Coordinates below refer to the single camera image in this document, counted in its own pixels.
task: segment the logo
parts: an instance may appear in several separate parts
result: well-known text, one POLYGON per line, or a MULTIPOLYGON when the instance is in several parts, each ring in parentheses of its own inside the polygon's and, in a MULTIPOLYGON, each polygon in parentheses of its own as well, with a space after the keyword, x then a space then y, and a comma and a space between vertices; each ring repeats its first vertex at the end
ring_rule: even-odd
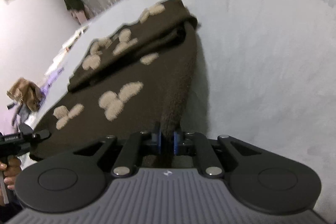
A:
POLYGON ((163 174, 164 174, 165 176, 169 177, 170 175, 173 174, 173 172, 167 170, 166 172, 163 172, 163 174))

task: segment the beige flower pattern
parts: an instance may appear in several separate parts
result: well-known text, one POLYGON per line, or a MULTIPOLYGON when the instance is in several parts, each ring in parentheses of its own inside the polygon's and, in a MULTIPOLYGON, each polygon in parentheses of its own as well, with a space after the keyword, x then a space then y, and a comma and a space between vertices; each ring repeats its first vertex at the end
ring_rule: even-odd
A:
POLYGON ((138 42, 137 38, 131 39, 131 30, 123 29, 119 34, 119 44, 113 50, 113 55, 118 55, 127 48, 135 45, 138 42))
POLYGON ((53 115, 58 119, 56 123, 56 128, 58 130, 62 129, 70 119, 78 116, 84 109, 82 104, 75 105, 70 111, 66 106, 59 106, 54 109, 53 115))
POLYGON ((124 104, 133 96, 137 95, 143 87, 141 82, 131 82, 123 85, 117 95, 113 91, 107 91, 99 98, 99 106, 105 109, 105 117, 109 121, 113 121, 123 110, 124 104))
POLYGON ((146 8, 139 17, 139 22, 144 23, 149 16, 157 15, 162 13, 165 10, 165 7, 161 3, 156 3, 155 5, 146 8))
POLYGON ((152 63, 158 57, 159 57, 159 54, 157 52, 154 52, 154 53, 147 54, 147 55, 143 56, 142 58, 140 58, 140 62, 144 65, 149 65, 150 63, 152 63))
POLYGON ((109 37, 99 38, 94 41, 90 47, 90 55, 84 58, 82 67, 84 70, 96 69, 100 65, 100 55, 102 47, 108 48, 112 44, 112 40, 109 37))

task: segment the purple fabric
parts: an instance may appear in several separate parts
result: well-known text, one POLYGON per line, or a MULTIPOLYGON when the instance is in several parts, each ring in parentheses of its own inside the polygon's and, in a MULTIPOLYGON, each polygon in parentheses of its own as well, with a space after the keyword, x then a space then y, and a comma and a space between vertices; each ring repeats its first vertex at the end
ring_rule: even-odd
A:
POLYGON ((21 118, 19 110, 21 109, 20 104, 16 104, 11 109, 8 109, 1 113, 0 115, 0 132, 2 135, 14 134, 19 131, 18 127, 21 123, 21 118))
POLYGON ((41 93, 43 95, 43 98, 40 102, 40 106, 43 105, 45 98, 48 95, 49 89, 52 86, 52 84, 56 81, 58 76, 61 74, 61 72, 64 70, 64 68, 60 68, 58 70, 54 70, 48 77, 47 81, 43 86, 40 87, 41 93))

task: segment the brown knit blanket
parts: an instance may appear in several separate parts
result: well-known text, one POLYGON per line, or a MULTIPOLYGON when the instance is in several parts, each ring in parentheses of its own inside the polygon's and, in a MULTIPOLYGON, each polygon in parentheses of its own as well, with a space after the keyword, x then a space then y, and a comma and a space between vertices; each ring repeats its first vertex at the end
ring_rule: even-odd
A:
POLYGON ((166 0, 97 39, 70 79, 68 93, 41 119, 35 131, 52 136, 31 150, 44 159, 106 135, 126 139, 179 125, 196 59, 195 28, 181 0, 166 0))

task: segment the human hand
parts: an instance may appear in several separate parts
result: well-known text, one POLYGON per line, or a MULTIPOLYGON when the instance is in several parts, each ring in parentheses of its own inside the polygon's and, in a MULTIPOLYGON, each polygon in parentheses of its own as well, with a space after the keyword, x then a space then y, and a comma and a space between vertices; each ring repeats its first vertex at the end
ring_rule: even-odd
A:
MULTIPOLYGON (((21 161, 13 157, 8 161, 8 165, 0 162, 0 171, 4 171, 4 182, 9 190, 14 190, 16 176, 21 172, 21 161)), ((4 206, 3 195, 0 189, 0 205, 4 206)))

